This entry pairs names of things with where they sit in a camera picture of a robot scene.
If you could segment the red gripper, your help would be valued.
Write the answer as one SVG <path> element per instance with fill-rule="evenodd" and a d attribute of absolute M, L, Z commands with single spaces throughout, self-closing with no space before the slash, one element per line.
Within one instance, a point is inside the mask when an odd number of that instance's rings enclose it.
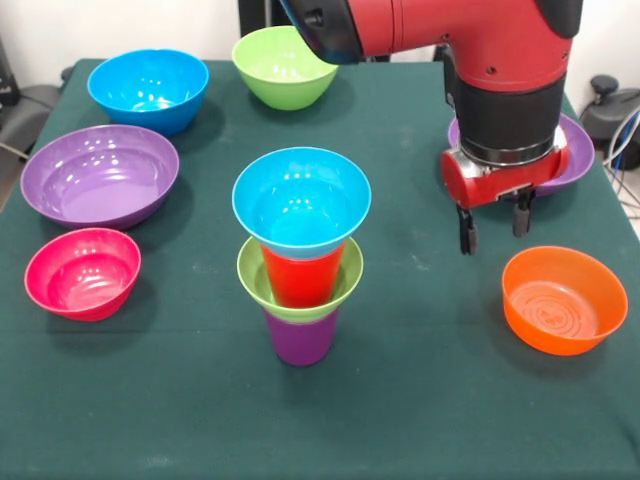
<path fill-rule="evenodd" d="M 563 174 L 568 164 L 568 142 L 560 127 L 556 128 L 552 150 L 542 159 L 526 165 L 492 167 L 475 163 L 460 148 L 443 152 L 440 171 L 450 197 L 457 204 L 461 253 L 474 255 L 478 243 L 473 216 L 465 208 L 494 203 L 519 191 L 512 231 L 515 236 L 525 236 L 530 229 L 532 188 Z"/>

